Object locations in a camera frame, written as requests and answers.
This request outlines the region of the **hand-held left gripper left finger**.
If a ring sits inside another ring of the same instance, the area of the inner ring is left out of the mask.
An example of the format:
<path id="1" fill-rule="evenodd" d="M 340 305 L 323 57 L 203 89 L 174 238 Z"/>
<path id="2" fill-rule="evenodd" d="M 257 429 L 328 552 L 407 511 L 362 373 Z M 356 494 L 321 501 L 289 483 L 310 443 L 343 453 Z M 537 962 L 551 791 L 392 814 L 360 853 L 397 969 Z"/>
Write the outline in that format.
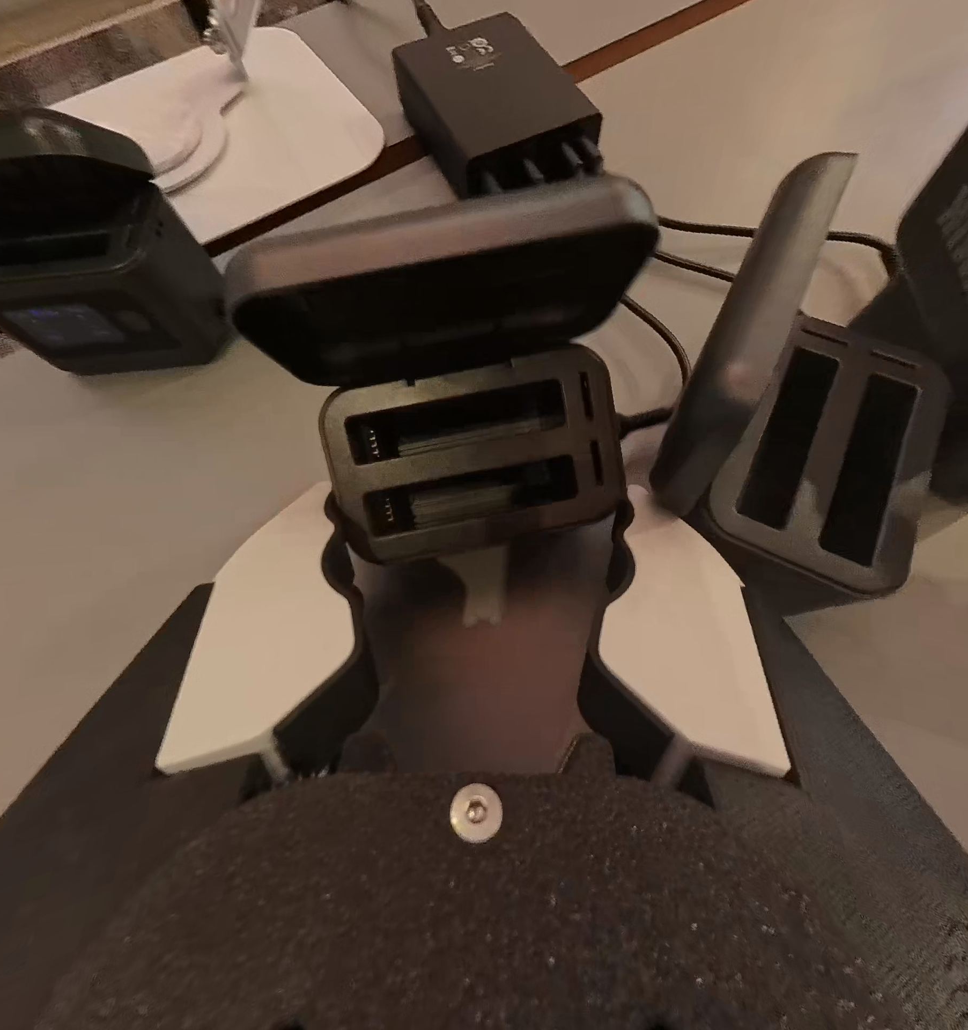
<path id="1" fill-rule="evenodd" d="M 277 783 L 322 772 L 379 693 L 362 594 L 323 481 L 216 575 L 155 768 L 253 757 Z"/>

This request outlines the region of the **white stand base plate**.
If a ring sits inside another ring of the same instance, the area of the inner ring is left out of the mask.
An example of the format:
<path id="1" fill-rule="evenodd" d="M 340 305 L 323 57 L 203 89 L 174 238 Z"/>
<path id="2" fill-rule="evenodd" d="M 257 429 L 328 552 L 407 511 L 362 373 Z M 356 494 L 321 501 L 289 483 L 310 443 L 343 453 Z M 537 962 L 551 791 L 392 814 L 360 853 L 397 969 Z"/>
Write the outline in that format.
<path id="1" fill-rule="evenodd" d="M 130 137 L 208 245 L 367 169 L 384 131 L 296 33 L 256 28 L 244 73 L 203 45 L 53 105 Z"/>

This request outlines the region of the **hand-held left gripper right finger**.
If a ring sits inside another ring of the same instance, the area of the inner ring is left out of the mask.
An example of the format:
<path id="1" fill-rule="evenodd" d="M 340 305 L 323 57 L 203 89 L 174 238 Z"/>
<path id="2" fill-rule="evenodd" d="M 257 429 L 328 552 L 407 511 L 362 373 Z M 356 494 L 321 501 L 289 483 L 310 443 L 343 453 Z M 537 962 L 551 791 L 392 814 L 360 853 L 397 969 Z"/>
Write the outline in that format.
<path id="1" fill-rule="evenodd" d="M 682 783 L 711 761 L 785 779 L 792 763 L 742 583 L 638 485 L 611 527 L 604 591 L 578 707 L 617 770 Z"/>

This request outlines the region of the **black power adapter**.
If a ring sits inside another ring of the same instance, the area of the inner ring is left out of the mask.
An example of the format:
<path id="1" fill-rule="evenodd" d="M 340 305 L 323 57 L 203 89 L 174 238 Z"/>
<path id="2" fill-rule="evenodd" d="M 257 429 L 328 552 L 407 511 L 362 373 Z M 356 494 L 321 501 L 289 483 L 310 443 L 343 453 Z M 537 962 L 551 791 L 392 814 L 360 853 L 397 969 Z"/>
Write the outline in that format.
<path id="1" fill-rule="evenodd" d="M 517 18 L 449 28 L 413 9 L 424 36 L 391 53 L 397 97 L 458 198 L 602 173 L 602 114 Z"/>

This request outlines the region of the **black battery charger case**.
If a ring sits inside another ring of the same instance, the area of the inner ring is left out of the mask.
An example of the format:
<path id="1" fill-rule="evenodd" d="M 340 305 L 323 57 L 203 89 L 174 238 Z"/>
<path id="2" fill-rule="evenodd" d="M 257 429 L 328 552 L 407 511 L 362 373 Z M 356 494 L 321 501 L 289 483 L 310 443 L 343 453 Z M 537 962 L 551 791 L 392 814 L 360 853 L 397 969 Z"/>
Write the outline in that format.
<path id="1" fill-rule="evenodd" d="M 630 560 L 620 417 L 604 362 L 579 344 L 657 242 L 645 192 L 600 175 L 244 247 L 224 272 L 239 334 L 295 379 L 332 388 L 319 576 L 353 643 L 271 729 L 283 775 L 315 775 L 371 720 L 378 663 L 351 554 L 377 566 L 540 547 L 589 571 L 593 639 Z"/>
<path id="2" fill-rule="evenodd" d="M 78 376 L 218 356 L 222 276 L 130 137 L 0 111 L 0 332 Z"/>
<path id="3" fill-rule="evenodd" d="M 950 404 L 928 356 L 801 311 L 857 159 L 779 184 L 649 476 L 784 615 L 904 586 Z"/>

